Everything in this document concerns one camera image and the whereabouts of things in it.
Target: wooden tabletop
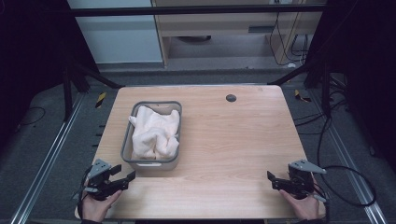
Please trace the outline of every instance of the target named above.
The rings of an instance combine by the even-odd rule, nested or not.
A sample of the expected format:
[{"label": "wooden tabletop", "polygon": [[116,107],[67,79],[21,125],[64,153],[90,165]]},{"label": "wooden tabletop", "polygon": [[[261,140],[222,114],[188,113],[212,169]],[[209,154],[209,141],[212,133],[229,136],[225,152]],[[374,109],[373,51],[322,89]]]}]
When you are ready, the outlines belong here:
[{"label": "wooden tabletop", "polygon": [[[228,94],[236,101],[226,100]],[[120,89],[95,160],[131,166],[120,156],[128,116],[140,101],[182,105],[179,163],[173,171],[138,172],[107,217],[131,219],[285,218],[292,209],[266,172],[288,178],[305,159],[278,86],[162,86]]]}]

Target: gray carpet floor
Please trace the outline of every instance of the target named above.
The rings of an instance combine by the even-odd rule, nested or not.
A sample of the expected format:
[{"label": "gray carpet floor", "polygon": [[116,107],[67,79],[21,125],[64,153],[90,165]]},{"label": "gray carpet floor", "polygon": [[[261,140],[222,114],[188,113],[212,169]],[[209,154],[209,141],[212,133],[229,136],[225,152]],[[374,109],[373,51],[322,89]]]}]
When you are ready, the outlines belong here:
[{"label": "gray carpet floor", "polygon": [[[209,45],[215,44],[219,47],[219,42],[224,43],[223,39],[219,42],[216,42],[215,37],[213,39],[213,43],[208,43]],[[242,61],[235,55],[223,52],[217,54],[216,59],[212,58],[211,60],[217,60],[218,64],[227,64],[227,66],[209,66],[206,69],[202,66],[196,67],[198,61],[201,60],[200,62],[204,63],[207,60],[203,55],[210,54],[199,51],[202,57],[197,57],[195,47],[191,48],[190,54],[186,51],[188,47],[186,45],[189,45],[189,43],[175,41],[174,44],[176,45],[175,49],[179,49],[179,52],[171,52],[171,64],[167,68],[137,70],[133,73],[108,72],[103,73],[103,75],[117,83],[128,86],[264,84],[274,81],[290,71],[290,68],[275,64],[273,59],[271,61],[267,51],[264,52],[263,56],[262,54],[260,56],[256,53],[245,53]],[[264,42],[256,42],[256,44],[265,46]],[[241,49],[237,50],[242,51],[243,49],[252,49],[252,47],[241,45]],[[265,66],[257,65],[261,63],[256,64],[261,60],[266,61]],[[74,217],[76,202],[71,200],[71,196],[73,191],[78,188],[83,172],[92,163],[97,145],[100,142],[100,135],[104,130],[104,125],[106,125],[106,120],[117,95],[117,90],[112,90],[91,78],[88,78],[88,80],[91,84],[88,93],[77,93],[76,90],[73,90],[74,99],[78,95],[83,97],[81,109],[31,211],[29,220],[32,222],[58,220],[53,223],[60,223],[59,220],[65,220],[65,223],[72,223],[72,221],[77,221]],[[315,99],[320,93],[320,87],[305,90],[302,84],[303,80],[304,75],[300,75],[282,86],[292,117],[296,119],[296,124],[306,120],[299,118],[320,113],[320,109],[315,102],[309,103],[295,98],[295,90],[299,90],[303,97],[311,99]],[[95,108],[96,100],[103,91],[106,92],[106,98],[100,108]],[[335,94],[332,104],[343,99],[342,95]],[[56,86],[40,92],[32,101],[31,107],[32,109],[27,112],[23,120],[23,123],[31,124],[22,125],[14,133],[7,145],[8,154],[0,159],[0,178],[2,180],[0,182],[0,220],[10,219],[17,210],[62,126],[64,117],[63,87]],[[297,127],[307,158],[313,163],[317,161],[318,133],[320,133],[323,125],[324,119],[317,119],[314,122]],[[332,126],[341,136],[344,147],[356,166],[374,184],[377,192],[377,204],[386,218],[386,223],[396,223],[396,213],[393,212],[396,204],[396,198],[393,196],[393,190],[396,188],[396,174],[391,171],[383,158],[370,155],[368,145],[362,137],[353,116],[348,112],[347,105],[340,105],[332,111]],[[323,135],[320,147],[320,162],[323,166],[342,164],[337,151],[337,144],[329,131]],[[346,172],[331,170],[326,175],[326,179],[342,196],[353,202],[360,202]],[[319,176],[317,176],[317,180],[323,188],[328,189]],[[331,192],[330,194],[332,196],[331,223],[374,223],[368,218],[367,209],[350,205]],[[286,220],[269,220],[269,223],[286,223]]]}]

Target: white cloth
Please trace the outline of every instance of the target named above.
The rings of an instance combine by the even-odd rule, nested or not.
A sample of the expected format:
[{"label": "white cloth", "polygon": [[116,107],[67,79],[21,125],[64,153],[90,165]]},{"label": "white cloth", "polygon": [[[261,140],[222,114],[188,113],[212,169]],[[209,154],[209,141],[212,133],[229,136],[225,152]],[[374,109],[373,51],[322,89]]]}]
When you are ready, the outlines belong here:
[{"label": "white cloth", "polygon": [[160,115],[141,105],[136,117],[130,116],[129,121],[134,125],[133,159],[160,160],[175,156],[178,147],[176,134],[180,121],[180,115],[176,110],[170,115]]}]

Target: human hand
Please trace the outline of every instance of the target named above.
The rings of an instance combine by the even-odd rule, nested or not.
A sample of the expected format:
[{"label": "human hand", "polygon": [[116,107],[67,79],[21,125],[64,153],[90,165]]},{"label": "human hand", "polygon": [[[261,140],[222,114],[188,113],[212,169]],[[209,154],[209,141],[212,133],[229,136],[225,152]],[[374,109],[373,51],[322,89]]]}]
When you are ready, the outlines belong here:
[{"label": "human hand", "polygon": [[280,189],[279,193],[289,202],[291,207],[293,207],[297,218],[301,220],[319,218],[319,202],[313,195],[308,195],[306,198],[297,200],[283,189]]},{"label": "human hand", "polygon": [[121,194],[122,190],[118,190],[104,201],[96,201],[91,195],[87,195],[82,201],[82,218],[95,222],[102,222],[111,204],[113,204]]}]

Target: robotic arm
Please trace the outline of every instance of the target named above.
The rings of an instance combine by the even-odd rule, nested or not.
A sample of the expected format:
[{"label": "robotic arm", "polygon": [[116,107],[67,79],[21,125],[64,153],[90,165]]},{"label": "robotic arm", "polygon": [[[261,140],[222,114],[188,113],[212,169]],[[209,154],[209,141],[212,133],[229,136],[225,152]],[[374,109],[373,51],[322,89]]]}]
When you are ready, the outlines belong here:
[{"label": "robotic arm", "polygon": [[326,199],[314,194],[315,183],[312,173],[326,174],[327,172],[309,161],[300,160],[289,163],[289,180],[276,178],[269,171],[267,171],[267,177],[272,182],[273,189],[283,189],[294,195],[296,199],[313,194],[316,199],[326,202]]}]

